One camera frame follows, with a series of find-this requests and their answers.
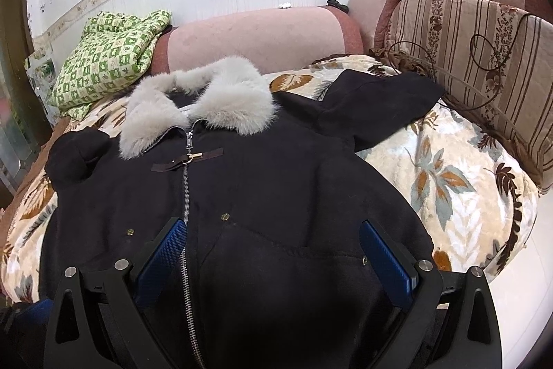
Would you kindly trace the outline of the black coat with fur collar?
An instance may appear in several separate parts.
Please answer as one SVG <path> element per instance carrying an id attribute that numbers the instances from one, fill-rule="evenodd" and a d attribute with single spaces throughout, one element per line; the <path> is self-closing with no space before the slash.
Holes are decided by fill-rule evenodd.
<path id="1" fill-rule="evenodd" d="M 133 258 L 166 223 L 187 224 L 150 317 L 175 363 L 353 368 L 392 314 L 364 262 L 373 218 L 415 258 L 433 243 L 411 205 L 360 152 L 424 117 L 440 85 L 344 70 L 320 100 L 272 92 L 244 58 L 146 78 L 117 137 L 86 127 L 50 148 L 57 195 L 38 292 L 67 267 Z"/>

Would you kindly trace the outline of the floral beige bed blanket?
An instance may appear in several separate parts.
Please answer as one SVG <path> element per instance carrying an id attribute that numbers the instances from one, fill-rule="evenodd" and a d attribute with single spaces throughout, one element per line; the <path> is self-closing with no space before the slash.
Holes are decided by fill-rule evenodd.
<path id="1" fill-rule="evenodd" d="M 39 258 L 57 195 L 41 153 L 2 213 L 1 290 L 15 302 L 38 298 Z M 445 271 L 499 274 L 525 245 L 540 188 L 483 127 L 437 103 L 423 118 L 361 152 L 412 205 Z"/>

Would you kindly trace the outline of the stained glass door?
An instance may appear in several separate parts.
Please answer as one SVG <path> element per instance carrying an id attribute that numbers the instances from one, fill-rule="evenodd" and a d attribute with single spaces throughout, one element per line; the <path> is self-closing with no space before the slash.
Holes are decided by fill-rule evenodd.
<path id="1" fill-rule="evenodd" d="M 26 0 L 1 0 L 1 206 L 8 207 L 51 127 L 25 72 L 34 51 Z"/>

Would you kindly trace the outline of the plastic floral bag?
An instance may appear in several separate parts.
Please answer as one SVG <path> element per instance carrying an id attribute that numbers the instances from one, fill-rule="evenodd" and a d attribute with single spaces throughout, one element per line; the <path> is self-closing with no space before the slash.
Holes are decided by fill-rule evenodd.
<path id="1" fill-rule="evenodd" d="M 34 52 L 25 59 L 25 73 L 48 122 L 55 126 L 59 120 L 59 110 L 49 103 L 56 79 L 54 61 L 41 50 Z"/>

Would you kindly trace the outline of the striped floral pillow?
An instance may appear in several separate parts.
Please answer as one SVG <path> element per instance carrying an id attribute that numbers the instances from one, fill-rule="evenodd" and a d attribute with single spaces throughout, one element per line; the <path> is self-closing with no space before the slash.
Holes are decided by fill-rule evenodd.
<path id="1" fill-rule="evenodd" d="M 401 0 L 381 48 L 421 65 L 454 104 L 508 142 L 552 187 L 552 25 L 491 0 Z"/>

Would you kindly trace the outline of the green patterned folded quilt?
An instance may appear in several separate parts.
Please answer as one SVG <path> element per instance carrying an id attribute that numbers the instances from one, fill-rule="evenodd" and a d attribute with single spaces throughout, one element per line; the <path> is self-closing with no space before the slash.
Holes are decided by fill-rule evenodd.
<path id="1" fill-rule="evenodd" d="M 55 79 L 50 105 L 80 120 L 96 101 L 137 82 L 170 24 L 171 12 L 165 9 L 145 17 L 102 11 L 89 18 Z"/>

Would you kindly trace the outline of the pink long bolster cushion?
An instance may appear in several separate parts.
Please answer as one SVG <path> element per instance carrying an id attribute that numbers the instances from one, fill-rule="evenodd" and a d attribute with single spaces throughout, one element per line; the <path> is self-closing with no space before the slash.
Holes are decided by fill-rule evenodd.
<path id="1" fill-rule="evenodd" d="M 338 8 L 262 9 L 172 27 L 159 38 L 147 73 L 188 70 L 238 55 L 266 74 L 363 52 L 357 22 Z"/>

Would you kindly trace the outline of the small black object on bolster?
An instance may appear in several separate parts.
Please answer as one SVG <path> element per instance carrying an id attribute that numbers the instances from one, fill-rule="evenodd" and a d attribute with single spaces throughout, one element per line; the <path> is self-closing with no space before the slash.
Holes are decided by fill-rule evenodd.
<path id="1" fill-rule="evenodd" d="M 349 7 L 346 4 L 341 4 L 337 0 L 327 0 L 327 6 L 332 8 L 337 8 L 338 10 L 348 14 L 349 13 Z"/>

